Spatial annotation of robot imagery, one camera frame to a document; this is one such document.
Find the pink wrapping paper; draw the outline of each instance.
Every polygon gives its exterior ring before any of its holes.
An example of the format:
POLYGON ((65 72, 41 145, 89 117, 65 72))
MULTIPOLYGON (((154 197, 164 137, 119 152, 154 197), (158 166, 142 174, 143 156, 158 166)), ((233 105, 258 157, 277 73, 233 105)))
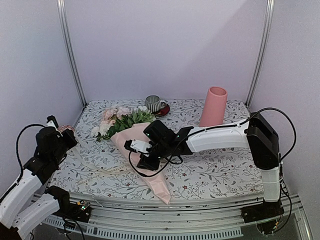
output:
MULTIPOLYGON (((143 131, 149 124, 149 122, 134 124, 132 128, 128 128, 126 130, 118 132, 111 137, 112 142, 116 145, 116 147, 120 150, 122 155, 128 161, 128 155, 130 151, 125 149, 125 142, 130 139, 137 139, 140 141, 149 142, 150 139, 143 133, 143 131)), ((132 164, 136 167, 140 160, 140 153, 132 152, 130 158, 132 164)), ((155 173, 154 171, 150 171, 147 169, 138 168, 138 170, 139 172, 146 175, 151 175, 155 173)), ((142 178, 142 180, 145 181, 148 187, 153 191, 154 195, 161 199, 165 204, 170 203, 171 195, 162 172, 153 177, 140 176, 140 178, 142 178)))

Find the purple-white backdrop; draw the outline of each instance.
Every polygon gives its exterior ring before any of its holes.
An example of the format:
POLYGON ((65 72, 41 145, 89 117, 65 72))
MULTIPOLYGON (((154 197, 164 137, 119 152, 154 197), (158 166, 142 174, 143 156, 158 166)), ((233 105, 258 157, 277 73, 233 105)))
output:
MULTIPOLYGON (((268 46, 252 110, 276 107, 286 112, 297 131, 293 152, 284 159, 284 176, 298 193, 320 239, 320 2, 276 1, 268 46)), ((279 133, 280 150, 292 144, 293 132, 278 113, 265 116, 279 133)))
MULTIPOLYGON (((0 195, 18 177, 16 138, 55 115, 74 124, 81 112, 62 37, 57 2, 0 1, 0 195)), ((23 163, 32 157, 38 127, 19 144, 23 163)))
POLYGON ((267 1, 68 0, 72 46, 89 101, 206 97, 246 100, 267 1))

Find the wire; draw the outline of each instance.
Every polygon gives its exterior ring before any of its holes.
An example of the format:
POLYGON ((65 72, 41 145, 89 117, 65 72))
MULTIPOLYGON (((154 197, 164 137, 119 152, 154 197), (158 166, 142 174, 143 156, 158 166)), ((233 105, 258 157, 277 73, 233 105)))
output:
POLYGON ((272 110, 272 111, 276 111, 278 113, 281 113, 282 115, 284 115, 286 117, 286 119, 289 121, 291 127, 292 127, 292 130, 293 130, 293 135, 294 135, 294 140, 293 140, 293 143, 292 143, 292 146, 290 147, 290 149, 286 152, 286 154, 284 154, 280 160, 283 160, 289 153, 291 153, 291 151, 294 149, 295 145, 296 145, 296 142, 297 142, 297 132, 296 132, 296 128, 295 128, 295 125, 294 123, 291 121, 290 117, 284 113, 283 111, 281 111, 280 109, 278 108, 274 108, 274 107, 266 107, 266 108, 263 108, 263 109, 260 109, 259 111, 255 112, 253 115, 251 115, 249 118, 247 118, 245 121, 241 122, 240 125, 243 125, 245 123, 247 123, 248 121, 250 121, 252 118, 254 118, 255 116, 257 116, 259 113, 261 112, 264 112, 264 111, 267 111, 267 110, 272 110))
POLYGON ((167 157, 165 157, 164 159, 167 160, 168 162, 170 162, 170 163, 173 164, 173 165, 180 165, 180 164, 182 164, 182 163, 184 162, 184 160, 182 159, 182 157, 181 157, 180 155, 177 156, 177 157, 179 158, 180 162, 170 161, 167 157))
POLYGON ((68 154, 64 155, 64 158, 62 158, 61 163, 68 157, 68 154))
POLYGON ((18 183, 21 181, 23 175, 24 175, 24 167, 22 165, 22 162, 21 162, 21 159, 20 159, 20 156, 19 156, 19 139, 22 135, 22 133, 27 130, 28 128, 31 128, 31 127, 45 127, 43 126, 42 124, 30 124, 28 126, 25 126, 21 132, 19 133, 18 137, 16 138, 16 142, 15 142, 15 153, 16 153, 16 158, 18 160, 18 163, 19 163, 19 166, 20 166, 20 175, 17 179, 17 181, 2 195, 2 197, 0 198, 0 204, 3 202, 3 200, 5 199, 5 197, 12 191, 12 189, 14 189, 18 183))
POLYGON ((139 172, 139 171, 134 167, 134 165, 132 164, 132 161, 131 161, 131 153, 132 153, 132 151, 129 152, 129 156, 128 156, 129 163, 130 163, 131 167, 132 167, 133 170, 135 170, 140 176, 142 176, 142 177, 144 177, 144 178, 152 178, 152 177, 154 177, 155 175, 157 175, 157 174, 159 174, 161 171, 163 171, 163 170, 166 168, 166 166, 168 166, 168 164, 170 163, 170 161, 167 161, 166 164, 165 164, 159 171, 157 171, 156 173, 154 173, 154 174, 152 174, 152 175, 146 175, 146 174, 144 174, 144 173, 142 173, 142 172, 139 172))
POLYGON ((75 222, 75 224, 76 224, 76 225, 78 226, 78 228, 80 229, 81 236, 82 236, 82 240, 86 240, 84 231, 82 230, 82 227, 80 226, 80 224, 79 224, 76 220, 74 220, 72 217, 69 217, 67 214, 64 214, 64 213, 62 213, 62 212, 59 212, 58 214, 59 214, 59 215, 62 215, 62 219, 63 219, 63 221, 64 221, 64 225, 63 225, 63 227, 64 227, 64 233, 65 233, 65 236, 66 236, 69 240, 71 240, 71 238, 70 238, 70 237, 68 236, 68 234, 66 233, 66 232, 67 232, 66 223, 68 222, 66 219, 70 219, 70 220, 72 220, 73 222, 75 222))
POLYGON ((34 240, 35 239, 35 235, 32 233, 32 232, 30 232, 30 235, 31 235, 31 240, 34 240))
POLYGON ((277 230, 275 230, 273 233, 277 233, 279 232, 281 229, 284 228, 284 226, 289 222, 289 219, 290 219, 290 216, 291 216, 291 213, 292 213, 292 201, 291 201, 291 198, 289 196, 289 194, 287 192, 285 192, 285 190, 283 189, 282 185, 280 185, 280 188, 281 188, 281 191, 283 192, 284 195, 286 195, 286 197, 289 199, 289 202, 290 202, 290 211, 289 211, 289 215, 288 215, 288 218, 286 219, 286 221, 284 222, 284 224, 278 228, 277 230))
MULTIPOLYGON (((252 118, 254 118, 255 116, 257 116, 259 113, 261 112, 264 112, 264 111, 268 111, 268 110, 271 110, 271 111, 276 111, 276 112, 279 112, 281 113, 282 115, 284 115, 286 117, 286 119, 289 121, 291 127, 292 127, 292 130, 293 130, 293 134, 294 134, 294 140, 293 140, 293 144, 291 146, 291 148, 286 152, 286 154, 284 154, 282 157, 281 157, 281 161, 294 149, 295 145, 296 145, 296 142, 297 142, 297 132, 296 132, 296 128, 293 124, 293 122, 291 121, 290 117, 285 114, 283 111, 281 111, 280 109, 277 109, 277 108, 274 108, 274 107, 266 107, 266 108, 263 108, 263 109, 260 109, 259 111, 255 112, 253 115, 251 115, 250 117, 248 117, 246 120, 244 120, 243 122, 239 123, 239 125, 243 125, 243 124, 246 124, 247 122, 249 122, 252 118)), ((188 134, 187 136, 185 136, 184 138, 182 138, 182 140, 176 145, 176 147, 174 148, 174 150, 172 151, 171 153, 171 156, 169 159, 165 158, 167 160, 167 163, 159 170, 157 171, 156 173, 152 174, 152 175, 146 175, 142 172, 139 172, 132 164, 131 162, 131 152, 129 153, 128 155, 128 158, 129 158, 129 163, 131 165, 131 167, 142 177, 145 177, 145 178, 151 178, 151 177, 154 177, 155 175, 159 174, 161 171, 163 171, 165 169, 165 167, 169 164, 169 163, 172 163, 172 158, 175 154, 175 152, 177 151, 179 145, 181 143, 183 143, 186 139, 188 139, 189 137, 193 136, 193 135, 196 135, 196 134, 199 134, 199 133, 202 133, 204 131, 208 131, 208 130, 212 130, 212 129, 222 129, 222 128, 231 128, 231 127, 237 127, 237 124, 228 124, 228 125, 218 125, 218 126, 211 126, 211 127, 208 127, 208 128, 204 128, 204 129, 201 129, 199 131, 195 131, 193 133, 190 133, 188 134)))

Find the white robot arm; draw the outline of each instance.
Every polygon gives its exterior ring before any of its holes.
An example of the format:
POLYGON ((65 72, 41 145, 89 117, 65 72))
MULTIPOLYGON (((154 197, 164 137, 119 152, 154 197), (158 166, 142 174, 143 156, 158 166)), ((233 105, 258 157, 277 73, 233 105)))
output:
POLYGON ((57 211, 69 214, 74 207, 67 191, 52 186, 40 199, 20 212, 34 193, 59 169, 66 152, 77 144, 72 130, 66 129, 60 133, 57 127, 55 117, 48 117, 46 127, 35 137, 37 148, 34 156, 24 165, 22 177, 18 177, 0 198, 0 240, 25 240, 46 217, 57 211))
POLYGON ((254 164, 259 168, 263 183, 263 205, 254 211, 243 208, 245 222, 253 222, 283 214, 280 201, 279 137, 276 131, 259 114, 250 119, 212 127, 184 127, 178 133, 167 128, 160 120, 152 122, 144 131, 149 143, 128 140, 125 148, 139 152, 138 168, 158 170, 160 159, 191 155, 204 150, 221 148, 250 148, 254 164))

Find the floral tablecloth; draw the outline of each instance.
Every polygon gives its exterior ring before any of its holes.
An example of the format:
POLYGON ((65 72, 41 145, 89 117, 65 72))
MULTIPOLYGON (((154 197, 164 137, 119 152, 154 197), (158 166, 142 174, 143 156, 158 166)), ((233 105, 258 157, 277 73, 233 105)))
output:
MULTIPOLYGON (((197 126, 204 105, 203 100, 170 99, 170 113, 160 117, 169 128, 177 131, 186 126, 197 126)), ((87 143, 90 151, 81 150, 85 162, 102 169, 127 164, 126 159, 110 140, 97 142, 90 133, 98 126, 104 110, 114 105, 137 107, 143 100, 92 101, 85 108, 75 128, 78 138, 87 143)), ((249 112, 240 101, 228 101, 224 123, 247 118, 249 112)), ((225 148, 182 156, 181 165, 168 165, 163 171, 171 194, 176 200, 215 199, 261 193, 261 174, 255 167, 250 149, 225 148)), ((54 173, 50 185, 69 192, 106 198, 159 200, 134 172, 118 175, 100 174, 82 165, 70 153, 54 173)))

